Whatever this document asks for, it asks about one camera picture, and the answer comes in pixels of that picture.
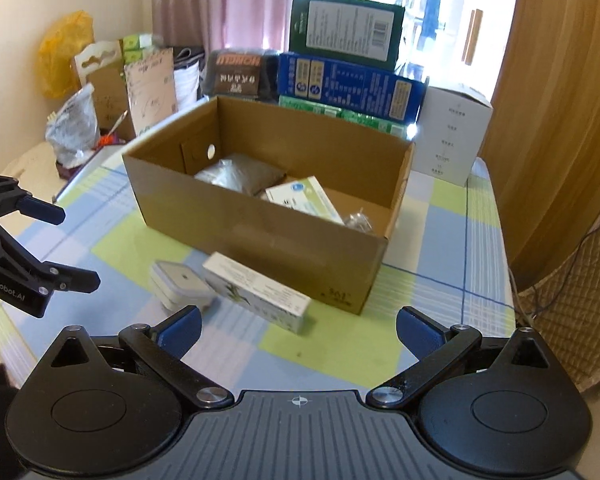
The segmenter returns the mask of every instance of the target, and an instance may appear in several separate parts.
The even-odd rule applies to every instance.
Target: checkered tablecloth
[[[81,180],[60,204],[61,226],[36,222],[20,241],[40,260],[96,270],[93,294],[56,292],[43,319],[0,306],[0,355],[22,383],[70,324],[111,335],[167,312],[152,296],[155,260],[200,270],[206,256],[145,226],[122,160]],[[313,302],[299,335],[270,325],[228,300],[203,315],[200,341],[183,358],[219,384],[241,389],[371,387],[415,362],[395,336],[395,315],[413,305],[444,325],[464,322],[484,335],[509,336],[514,311],[493,191],[481,160],[467,187],[412,172],[396,229],[361,316]]]

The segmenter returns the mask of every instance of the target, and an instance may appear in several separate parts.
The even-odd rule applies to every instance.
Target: green box
[[[130,34],[122,38],[122,50],[128,52],[129,50],[142,50],[155,44],[154,37],[152,34]]]
[[[122,55],[125,59],[125,65],[142,61],[142,50],[127,50]]]
[[[289,50],[393,72],[404,8],[370,0],[293,0]]]
[[[328,115],[330,117],[340,117],[350,123],[362,124],[375,130],[379,130],[382,133],[389,134],[401,139],[406,138],[407,127],[404,124],[398,124],[384,119],[379,119],[370,115],[360,114],[358,112],[352,112],[351,110],[343,110],[335,106],[329,106],[322,103],[316,103],[313,101],[307,101],[305,99],[298,99],[296,97],[289,97],[281,95],[278,104],[284,108],[293,108],[294,110],[303,110],[305,112],[312,112],[318,115]]]
[[[284,108],[293,108],[294,110],[304,110],[318,115],[328,115],[329,117],[342,117],[343,109],[335,106],[329,106],[322,103],[305,101],[296,97],[281,95],[278,104]]]
[[[390,134],[401,139],[406,138],[407,127],[404,124],[393,123],[370,115],[359,114],[358,112],[352,112],[351,110],[343,110],[342,118],[350,123],[362,124],[363,126],[369,126],[375,130],[379,130],[386,134]]]

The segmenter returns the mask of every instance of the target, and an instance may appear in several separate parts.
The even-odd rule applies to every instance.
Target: open cardboard box
[[[231,153],[289,176],[315,176],[343,218],[362,208],[374,232],[193,178]],[[220,97],[147,133],[123,158],[149,227],[359,314],[394,230],[412,157],[411,143],[365,126]]]

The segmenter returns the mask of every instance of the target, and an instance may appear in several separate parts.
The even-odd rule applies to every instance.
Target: pink curtain
[[[154,0],[154,32],[168,44],[288,47],[291,0]]]

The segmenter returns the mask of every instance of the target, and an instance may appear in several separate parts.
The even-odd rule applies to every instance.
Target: screw
[[[380,386],[371,392],[371,396],[383,406],[400,402],[404,394],[392,386]]]
[[[229,396],[229,392],[219,386],[208,386],[202,388],[196,394],[196,397],[200,402],[204,402],[208,406],[213,406],[219,402],[223,402]]]

